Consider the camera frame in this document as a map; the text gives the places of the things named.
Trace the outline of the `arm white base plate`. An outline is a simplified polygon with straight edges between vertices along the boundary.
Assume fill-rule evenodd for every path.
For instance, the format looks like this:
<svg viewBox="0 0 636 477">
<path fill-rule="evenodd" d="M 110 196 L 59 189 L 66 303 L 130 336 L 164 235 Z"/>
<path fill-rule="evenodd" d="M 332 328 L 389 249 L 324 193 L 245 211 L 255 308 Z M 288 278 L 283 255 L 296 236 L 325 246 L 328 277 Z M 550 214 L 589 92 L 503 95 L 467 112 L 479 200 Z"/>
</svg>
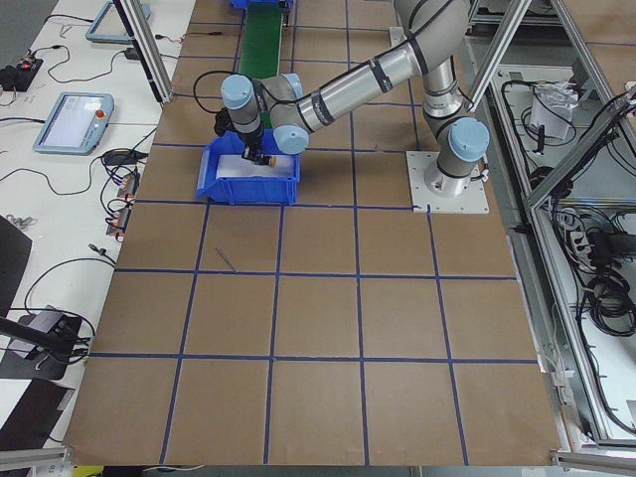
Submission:
<svg viewBox="0 0 636 477">
<path fill-rule="evenodd" d="M 464 178 L 450 178 L 437 168 L 436 151 L 405 153 L 412 210 L 415 213 L 486 215 L 490 212 L 485 186 L 474 165 Z"/>
</svg>

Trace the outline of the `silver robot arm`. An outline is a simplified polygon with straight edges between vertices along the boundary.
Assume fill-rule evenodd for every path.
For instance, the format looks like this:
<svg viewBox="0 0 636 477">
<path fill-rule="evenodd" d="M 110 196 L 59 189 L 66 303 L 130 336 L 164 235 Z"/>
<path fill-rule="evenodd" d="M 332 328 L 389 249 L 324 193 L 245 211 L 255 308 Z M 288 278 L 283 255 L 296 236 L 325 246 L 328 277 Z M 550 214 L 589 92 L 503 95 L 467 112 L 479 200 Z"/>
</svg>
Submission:
<svg viewBox="0 0 636 477">
<path fill-rule="evenodd" d="M 423 116 L 439 145 L 435 162 L 424 172 L 425 185 L 443 198 L 463 194 L 490 142 L 487 127 L 466 111 L 451 60 L 467 28 L 469 4 L 462 0 L 396 1 L 394 8 L 403 40 L 309 93 L 302 91 L 295 75 L 252 79 L 233 74 L 225 78 L 216 134 L 236 134 L 243 158 L 262 165 L 263 114 L 269 116 L 278 149 L 287 155 L 299 154 L 308 147 L 310 134 L 420 77 Z"/>
</svg>

